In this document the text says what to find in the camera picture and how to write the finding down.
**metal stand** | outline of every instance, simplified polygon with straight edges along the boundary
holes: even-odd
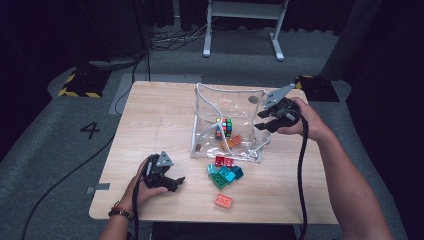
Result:
[[[220,17],[239,17],[239,18],[257,18],[277,20],[275,32],[270,33],[272,45],[278,61],[284,60],[283,52],[278,43],[278,35],[286,13],[288,0],[283,4],[261,4],[261,3],[243,3],[243,2],[220,2],[209,0],[208,16],[205,45],[203,48],[203,56],[210,57],[212,42],[212,16]]]

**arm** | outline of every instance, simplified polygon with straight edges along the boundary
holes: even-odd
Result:
[[[121,198],[121,201],[119,201],[117,207],[126,209],[128,211],[132,210],[132,193],[134,186],[137,182],[138,176],[141,173],[141,170],[143,169],[144,164],[146,163],[146,160],[141,163],[140,167],[138,168],[137,174],[131,179],[130,183],[128,184],[127,189],[125,190],[124,195]],[[138,192],[137,197],[137,206],[140,208],[143,206],[150,198],[157,196],[161,193],[167,192],[168,189],[165,187],[159,187],[159,188],[152,188],[149,189],[144,182],[140,183],[140,188]],[[127,239],[127,232],[128,232],[128,226],[130,221],[128,218],[121,216],[121,215],[112,215],[106,225],[106,228],[103,230],[102,235],[99,239],[106,240],[117,240],[117,239]]]
[[[309,123],[309,138],[316,141],[327,179],[331,206],[344,239],[393,239],[378,200],[335,134],[311,106],[293,98]],[[282,134],[301,134],[301,121],[278,129]]]

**orange toy block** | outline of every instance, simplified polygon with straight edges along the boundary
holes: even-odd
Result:
[[[231,204],[233,202],[233,199],[225,196],[224,194],[218,193],[218,196],[216,197],[215,204],[225,207],[225,208],[231,208]]]
[[[233,141],[231,141],[230,139],[226,139],[227,140],[227,144],[228,144],[228,147],[231,149],[231,148],[233,148],[234,147],[234,143],[233,143]],[[225,149],[225,143],[223,142],[223,141],[221,141],[221,147],[222,147],[222,149],[225,151],[226,149]]]

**number 4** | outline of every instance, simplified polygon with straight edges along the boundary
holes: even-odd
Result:
[[[90,136],[88,137],[88,140],[91,140],[93,137],[94,132],[100,132],[100,129],[96,129],[97,123],[92,122],[88,124],[87,126],[80,129],[81,132],[90,132]]]

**teal toy block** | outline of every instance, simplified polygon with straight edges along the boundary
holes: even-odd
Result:
[[[218,173],[222,176],[226,177],[228,174],[230,174],[231,170],[227,168],[226,166],[222,166],[221,169],[219,169]]]
[[[230,172],[226,177],[225,180],[227,180],[228,184],[231,184],[234,179],[236,178],[236,175],[233,172]]]
[[[228,184],[232,183],[236,177],[236,175],[233,172],[231,172],[231,170],[227,168],[226,166],[221,167],[221,169],[219,169],[218,171],[218,174],[221,174],[225,178]]]
[[[208,176],[209,177],[212,177],[217,172],[218,172],[218,168],[214,164],[208,165]]]
[[[236,180],[239,180],[239,178],[241,178],[244,175],[243,170],[239,166],[234,166],[231,169],[231,172],[233,172],[236,175],[236,177],[235,177]]]
[[[227,185],[227,180],[219,173],[212,176],[212,182],[215,183],[219,189],[223,189]]]

